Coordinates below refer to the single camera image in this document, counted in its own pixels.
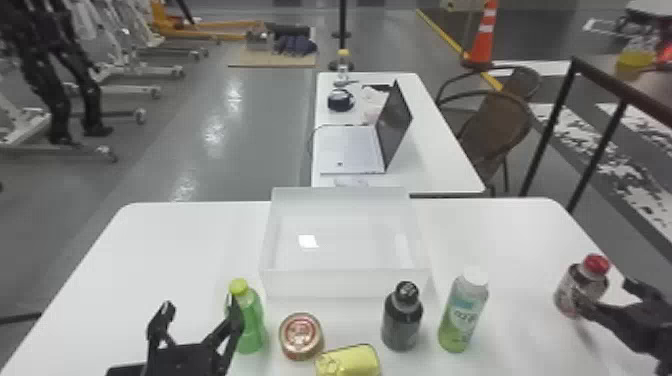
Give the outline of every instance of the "white table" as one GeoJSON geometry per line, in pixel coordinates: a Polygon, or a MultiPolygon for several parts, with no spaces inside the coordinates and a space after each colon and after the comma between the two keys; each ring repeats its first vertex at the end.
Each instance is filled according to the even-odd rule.
{"type": "MultiPolygon", "coordinates": [[[[361,98],[364,84],[392,84],[396,79],[406,99],[413,121],[385,174],[346,175],[369,186],[402,186],[413,196],[456,196],[483,192],[485,187],[462,147],[434,105],[420,77],[414,73],[351,73],[359,82],[347,87],[355,95],[355,106],[347,112],[331,111],[327,96],[334,88],[336,73],[317,76],[315,128],[323,124],[361,124],[366,102],[361,98]]],[[[320,174],[320,131],[313,137],[311,186],[333,187],[344,175],[320,174]]]]}
{"type": "MultiPolygon", "coordinates": [[[[413,200],[413,206],[440,301],[434,289],[423,292],[426,313],[413,351],[393,353],[380,341],[383,297],[371,306],[341,302],[320,309],[266,301],[269,347],[236,355],[229,374],[314,375],[311,362],[286,360],[277,343],[277,325],[297,308],[322,321],[328,348],[373,344],[386,376],[652,374],[653,358],[556,310],[551,294],[565,268],[599,252],[561,206],[546,199],[413,200]],[[491,297],[471,347],[454,355],[436,340],[439,309],[453,278],[471,263],[489,270],[491,297]]],[[[174,338],[200,341],[222,319],[230,279],[246,277],[263,294],[257,258],[268,209],[266,202],[122,209],[0,376],[102,376],[110,365],[141,361],[147,322],[164,299],[177,306],[174,338]]],[[[605,301],[632,301],[619,287],[619,272],[612,268],[609,278],[605,301]]]]}

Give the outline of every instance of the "yellow object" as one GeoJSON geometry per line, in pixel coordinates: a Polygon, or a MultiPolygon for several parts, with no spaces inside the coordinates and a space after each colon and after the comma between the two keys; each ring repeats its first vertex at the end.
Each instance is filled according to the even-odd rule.
{"type": "Polygon", "coordinates": [[[249,286],[244,278],[236,278],[229,284],[229,292],[233,294],[233,296],[245,295],[248,289],[249,286]]]}
{"type": "Polygon", "coordinates": [[[156,32],[168,38],[213,39],[217,41],[244,40],[246,29],[264,25],[262,21],[214,21],[199,22],[197,25],[192,25],[182,17],[168,15],[161,0],[152,0],[150,5],[153,18],[152,27],[156,29],[156,32]],[[217,29],[227,29],[229,31],[240,29],[240,31],[226,33],[217,29]]]}
{"type": "Polygon", "coordinates": [[[656,55],[647,51],[623,51],[618,62],[631,67],[646,67],[653,63],[656,55]]]}
{"type": "Polygon", "coordinates": [[[651,65],[656,59],[655,46],[658,39],[637,36],[628,42],[618,57],[618,62],[634,68],[643,68],[651,65]]]}
{"type": "MultiPolygon", "coordinates": [[[[429,25],[429,27],[432,28],[439,36],[446,41],[455,51],[458,53],[462,53],[465,58],[469,58],[469,53],[464,51],[464,49],[460,46],[459,43],[457,43],[453,38],[450,37],[450,35],[446,34],[445,31],[441,30],[439,25],[435,24],[425,13],[423,13],[420,9],[416,9],[415,13],[423,19],[429,25]]],[[[499,82],[496,78],[492,77],[490,74],[487,72],[482,72],[481,77],[490,84],[490,86],[495,89],[495,90],[502,90],[502,83],[499,82]]]]}
{"type": "Polygon", "coordinates": [[[331,350],[315,359],[317,376],[379,376],[380,361],[371,345],[331,350]]]}

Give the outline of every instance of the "red bottle cap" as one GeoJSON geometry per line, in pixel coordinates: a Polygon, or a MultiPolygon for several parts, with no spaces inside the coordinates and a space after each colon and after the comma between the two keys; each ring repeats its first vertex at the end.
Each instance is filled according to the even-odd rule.
{"type": "Polygon", "coordinates": [[[583,267],[595,274],[605,275],[609,271],[611,264],[604,256],[591,253],[583,259],[583,267]]]}

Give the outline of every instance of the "plastic bottle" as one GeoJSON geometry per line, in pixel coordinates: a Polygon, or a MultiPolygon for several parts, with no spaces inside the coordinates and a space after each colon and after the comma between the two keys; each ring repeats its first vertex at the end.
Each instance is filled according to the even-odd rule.
{"type": "Polygon", "coordinates": [[[348,75],[349,64],[350,64],[350,51],[346,48],[338,50],[338,81],[344,82],[350,79],[348,75]]]}
{"type": "Polygon", "coordinates": [[[264,312],[259,294],[250,288],[243,278],[236,278],[231,281],[229,292],[238,301],[245,321],[245,329],[238,340],[236,351],[241,354],[256,352],[263,347],[266,339],[264,312]]]}
{"type": "Polygon", "coordinates": [[[391,350],[407,351],[415,346],[423,312],[419,294],[413,282],[402,281],[385,299],[381,336],[391,350]]]}
{"type": "Polygon", "coordinates": [[[453,282],[446,303],[439,327],[441,347],[454,353],[467,348],[488,295],[488,275],[478,267],[466,267],[453,282]]]}
{"type": "Polygon", "coordinates": [[[633,68],[649,66],[656,58],[656,36],[636,36],[630,39],[628,45],[623,48],[618,62],[633,68]]]}
{"type": "Polygon", "coordinates": [[[570,265],[553,294],[560,312],[573,319],[579,317],[572,297],[575,289],[592,301],[600,300],[609,287],[609,267],[609,260],[595,253],[586,256],[581,264],[570,265]]]}

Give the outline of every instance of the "green tea bottle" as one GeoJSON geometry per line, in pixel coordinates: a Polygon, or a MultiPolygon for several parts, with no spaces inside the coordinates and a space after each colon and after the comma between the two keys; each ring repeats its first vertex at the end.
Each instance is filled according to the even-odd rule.
{"type": "Polygon", "coordinates": [[[439,344],[453,353],[463,352],[488,300],[488,275],[467,267],[453,282],[439,327],[439,344]]]}
{"type": "Polygon", "coordinates": [[[241,354],[256,352],[264,346],[266,339],[264,311],[261,308],[259,294],[250,288],[243,278],[236,278],[231,281],[229,292],[238,302],[245,321],[245,329],[238,340],[236,351],[241,354]]]}

